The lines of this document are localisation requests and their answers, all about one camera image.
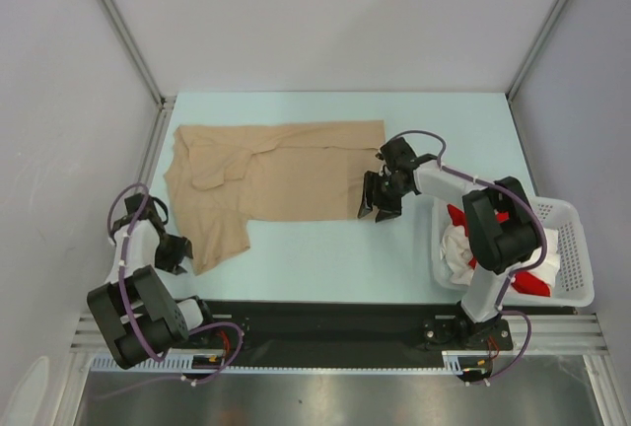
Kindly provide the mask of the beige t shirt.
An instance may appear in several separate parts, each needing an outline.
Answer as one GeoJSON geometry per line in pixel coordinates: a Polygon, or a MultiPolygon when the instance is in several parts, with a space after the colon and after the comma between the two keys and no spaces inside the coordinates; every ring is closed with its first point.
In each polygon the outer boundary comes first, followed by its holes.
{"type": "Polygon", "coordinates": [[[179,126],[165,182],[194,274],[249,250],[251,220],[356,218],[385,141],[380,120],[179,126]]]}

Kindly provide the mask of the translucent plastic basket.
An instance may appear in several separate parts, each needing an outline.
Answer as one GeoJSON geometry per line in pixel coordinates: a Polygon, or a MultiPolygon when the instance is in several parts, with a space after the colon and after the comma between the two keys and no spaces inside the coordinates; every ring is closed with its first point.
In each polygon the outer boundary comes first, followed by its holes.
{"type": "MultiPolygon", "coordinates": [[[[551,288],[550,296],[519,294],[509,290],[504,303],[511,306],[588,306],[594,299],[594,277],[583,225],[576,208],[559,199],[534,195],[528,199],[543,228],[558,232],[557,253],[560,255],[560,269],[556,274],[555,286],[551,288]]],[[[463,293],[467,287],[451,281],[453,272],[445,261],[441,249],[444,231],[450,223],[447,203],[435,199],[431,219],[432,273],[440,286],[463,293]]]]}

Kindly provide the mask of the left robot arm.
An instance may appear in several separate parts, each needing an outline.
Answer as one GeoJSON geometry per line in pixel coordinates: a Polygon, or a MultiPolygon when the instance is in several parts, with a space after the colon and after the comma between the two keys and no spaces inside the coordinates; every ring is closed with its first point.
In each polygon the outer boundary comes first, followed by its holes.
{"type": "Polygon", "coordinates": [[[218,324],[199,297],[178,301],[159,277],[181,275],[181,264],[192,257],[191,241],[167,232],[166,204],[137,193],[124,205],[126,214],[108,221],[112,269],[104,284],[89,292],[87,304],[113,360],[128,370],[162,361],[187,339],[199,347],[211,344],[218,324]]]}

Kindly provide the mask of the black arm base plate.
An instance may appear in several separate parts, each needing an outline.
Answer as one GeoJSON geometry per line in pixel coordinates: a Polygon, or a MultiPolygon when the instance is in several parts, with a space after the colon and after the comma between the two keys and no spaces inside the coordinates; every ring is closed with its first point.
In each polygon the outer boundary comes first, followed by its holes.
{"type": "Polygon", "coordinates": [[[230,320],[245,332],[245,348],[267,340],[398,341],[411,347],[473,347],[507,331],[500,316],[475,327],[456,304],[358,304],[210,301],[215,320],[230,320]]]}

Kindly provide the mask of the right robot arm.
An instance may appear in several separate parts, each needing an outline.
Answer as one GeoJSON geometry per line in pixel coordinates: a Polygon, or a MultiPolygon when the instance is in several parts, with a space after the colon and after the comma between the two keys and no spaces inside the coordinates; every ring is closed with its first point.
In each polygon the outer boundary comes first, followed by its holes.
{"type": "Polygon", "coordinates": [[[364,173],[358,217],[375,213],[377,222],[395,219],[409,193],[433,196],[463,212],[477,267],[457,303],[450,341],[477,348],[501,320],[513,277],[545,260],[547,239],[518,179],[487,181],[466,174],[444,163],[446,149],[442,137],[423,130],[403,131],[387,140],[376,155],[381,168],[364,173]],[[438,140],[438,154],[416,154],[405,140],[415,133],[438,140]]]}

